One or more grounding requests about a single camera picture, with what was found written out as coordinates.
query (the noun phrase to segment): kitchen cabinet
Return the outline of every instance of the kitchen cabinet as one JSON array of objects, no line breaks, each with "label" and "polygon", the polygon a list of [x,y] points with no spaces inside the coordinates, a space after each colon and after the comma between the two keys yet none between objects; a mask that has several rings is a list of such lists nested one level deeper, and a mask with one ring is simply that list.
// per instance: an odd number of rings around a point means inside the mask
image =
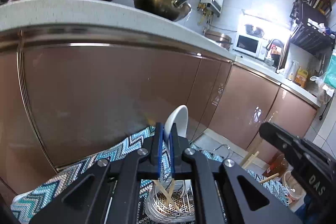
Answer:
[{"label": "kitchen cabinet", "polygon": [[258,132],[279,86],[234,65],[209,128],[246,149]]},{"label": "kitchen cabinet", "polygon": [[12,189],[10,189],[6,184],[0,179],[0,194],[4,199],[6,205],[10,207],[12,204],[13,198],[16,196]]},{"label": "kitchen cabinet", "polygon": [[223,94],[224,86],[229,76],[231,67],[232,67],[232,62],[221,62],[215,84],[210,94],[210,98],[204,109],[204,112],[196,128],[196,131],[194,132],[192,136],[187,135],[187,138],[189,140],[197,138],[199,135],[203,133],[204,130],[206,130],[206,128],[208,128],[210,121],[218,106],[218,103],[221,99],[221,96]]},{"label": "kitchen cabinet", "polygon": [[127,46],[25,52],[32,113],[57,166],[105,150],[187,104],[200,58]]},{"label": "kitchen cabinet", "polygon": [[16,52],[0,54],[0,177],[16,193],[30,191],[56,172],[29,124],[17,75]]},{"label": "kitchen cabinet", "polygon": [[220,61],[207,58],[201,59],[199,63],[193,88],[187,102],[189,118],[186,136],[189,140],[194,136],[202,118],[220,66]]},{"label": "kitchen cabinet", "polygon": [[[289,91],[280,88],[272,108],[267,115],[266,121],[273,122],[291,134],[303,137],[316,115],[316,109],[299,99]],[[259,133],[255,136],[248,151],[254,149],[260,143]],[[279,152],[274,146],[262,140],[258,146],[258,158],[271,163],[274,156]]]}]

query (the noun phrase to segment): countertop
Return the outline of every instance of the countertop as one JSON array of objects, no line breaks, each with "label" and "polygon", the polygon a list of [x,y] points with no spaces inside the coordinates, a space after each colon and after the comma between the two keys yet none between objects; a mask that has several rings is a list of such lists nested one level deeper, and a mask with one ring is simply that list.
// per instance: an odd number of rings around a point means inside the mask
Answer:
[{"label": "countertop", "polygon": [[283,75],[250,58],[241,58],[177,23],[135,8],[101,0],[18,0],[0,6],[0,32],[44,24],[89,24],[131,29],[171,38],[213,52],[289,87],[313,105],[316,97]]}]

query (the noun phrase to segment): dish rack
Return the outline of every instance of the dish rack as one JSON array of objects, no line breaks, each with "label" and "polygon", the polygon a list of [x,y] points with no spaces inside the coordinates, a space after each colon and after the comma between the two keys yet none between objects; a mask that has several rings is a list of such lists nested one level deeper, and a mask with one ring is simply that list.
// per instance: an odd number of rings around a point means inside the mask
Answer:
[{"label": "dish rack", "polygon": [[[172,178],[167,178],[161,182],[162,186],[169,192],[172,186]],[[181,197],[184,180],[175,181],[174,191],[172,193],[172,200],[180,208],[178,212],[172,204],[166,206],[167,198],[160,191],[156,184],[153,184],[148,198],[145,201],[145,212],[147,216],[156,223],[170,224],[183,223],[195,220],[195,207],[193,189],[187,191],[186,195]]]}]

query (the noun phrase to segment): blue zigzag mat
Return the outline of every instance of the blue zigzag mat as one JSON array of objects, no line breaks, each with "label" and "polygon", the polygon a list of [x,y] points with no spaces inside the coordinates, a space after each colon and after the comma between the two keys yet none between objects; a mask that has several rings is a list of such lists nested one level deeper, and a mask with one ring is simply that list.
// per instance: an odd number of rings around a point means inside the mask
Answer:
[{"label": "blue zigzag mat", "polygon": [[[99,159],[109,159],[110,161],[120,160],[124,158],[129,152],[139,149],[145,138],[153,136],[155,127],[147,127],[144,130],[131,135],[117,145],[102,151],[94,156],[81,160],[70,167],[62,170],[53,178],[37,187],[27,196],[19,199],[17,202],[12,203],[11,210],[16,218],[22,223],[29,223],[31,218],[50,203],[56,196],[58,196],[66,187],[74,182],[79,174],[84,173]],[[223,161],[223,157],[203,151],[207,158],[212,160]],[[256,180],[264,179],[265,177],[248,171]],[[170,160],[169,155],[165,149],[162,152],[162,165],[161,175],[166,177],[170,174]],[[288,197],[285,188],[281,183],[276,181],[269,181],[263,184],[273,195],[275,195],[285,206],[288,206]],[[138,207],[138,224],[154,224],[144,212],[144,202],[148,197],[148,193],[152,189],[151,180],[142,180],[139,207]]]}]

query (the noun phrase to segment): white microwave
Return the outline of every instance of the white microwave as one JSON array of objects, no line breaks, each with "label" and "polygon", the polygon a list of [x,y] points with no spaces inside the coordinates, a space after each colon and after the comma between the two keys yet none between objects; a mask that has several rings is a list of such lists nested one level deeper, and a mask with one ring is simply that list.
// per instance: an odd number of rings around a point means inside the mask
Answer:
[{"label": "white microwave", "polygon": [[244,54],[253,56],[260,60],[266,57],[266,46],[268,40],[263,38],[254,37],[247,33],[237,33],[236,39],[233,43],[233,49]]}]

